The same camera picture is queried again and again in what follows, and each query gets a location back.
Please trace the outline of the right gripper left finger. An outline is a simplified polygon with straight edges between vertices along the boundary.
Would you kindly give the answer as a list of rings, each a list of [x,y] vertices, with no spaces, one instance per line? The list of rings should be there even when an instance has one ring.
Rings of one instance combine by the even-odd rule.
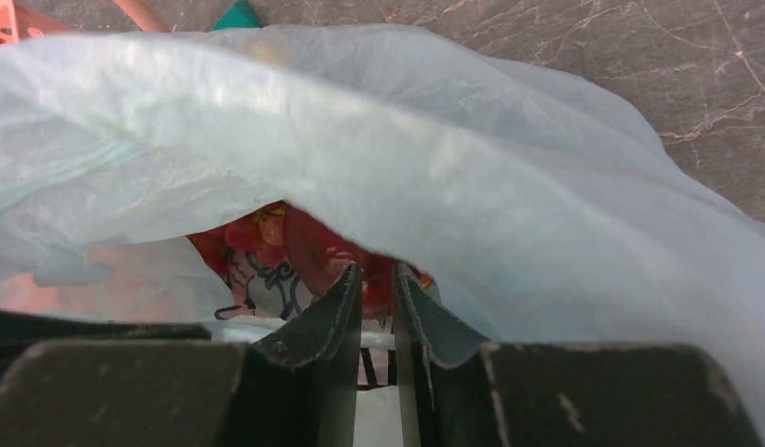
[[[258,446],[354,442],[362,275],[349,264],[299,316],[249,349]]]

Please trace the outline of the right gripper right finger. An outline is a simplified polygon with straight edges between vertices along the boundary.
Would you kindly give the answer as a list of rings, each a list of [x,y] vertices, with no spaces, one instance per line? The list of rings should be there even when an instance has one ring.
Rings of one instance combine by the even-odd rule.
[[[490,406],[479,357],[487,340],[431,297],[411,269],[393,269],[396,377],[406,446],[478,446]]]

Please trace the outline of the red fake apple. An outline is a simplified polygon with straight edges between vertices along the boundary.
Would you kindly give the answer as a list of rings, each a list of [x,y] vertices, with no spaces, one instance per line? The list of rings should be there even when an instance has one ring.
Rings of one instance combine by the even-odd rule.
[[[394,314],[393,269],[398,259],[366,251],[291,206],[285,212],[283,232],[289,263],[315,297],[323,296],[347,265],[358,264],[363,319]]]

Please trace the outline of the light blue plastic bag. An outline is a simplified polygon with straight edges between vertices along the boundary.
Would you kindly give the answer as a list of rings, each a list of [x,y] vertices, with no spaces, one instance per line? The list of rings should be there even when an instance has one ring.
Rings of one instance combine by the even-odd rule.
[[[607,90],[397,25],[0,47],[0,308],[211,319],[187,236],[278,199],[489,337],[701,347],[765,443],[765,224]]]

